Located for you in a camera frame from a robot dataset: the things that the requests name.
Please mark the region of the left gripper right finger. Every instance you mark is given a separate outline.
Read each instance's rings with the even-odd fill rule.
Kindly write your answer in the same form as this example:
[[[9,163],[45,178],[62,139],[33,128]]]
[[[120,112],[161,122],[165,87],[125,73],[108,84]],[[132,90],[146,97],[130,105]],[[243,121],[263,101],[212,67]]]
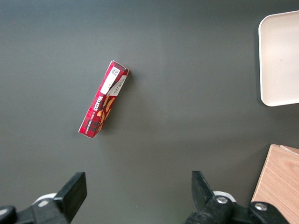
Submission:
[[[226,192],[213,191],[200,171],[192,171],[192,197],[196,207],[186,224],[287,224],[273,205],[251,202],[240,206]]]

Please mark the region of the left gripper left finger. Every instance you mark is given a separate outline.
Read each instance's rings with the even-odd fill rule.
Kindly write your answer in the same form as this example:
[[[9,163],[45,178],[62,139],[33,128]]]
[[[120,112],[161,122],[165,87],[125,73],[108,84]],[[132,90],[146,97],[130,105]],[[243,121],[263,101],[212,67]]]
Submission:
[[[17,211],[1,206],[2,224],[70,224],[87,196],[85,172],[77,172],[57,192],[37,198],[28,208]]]

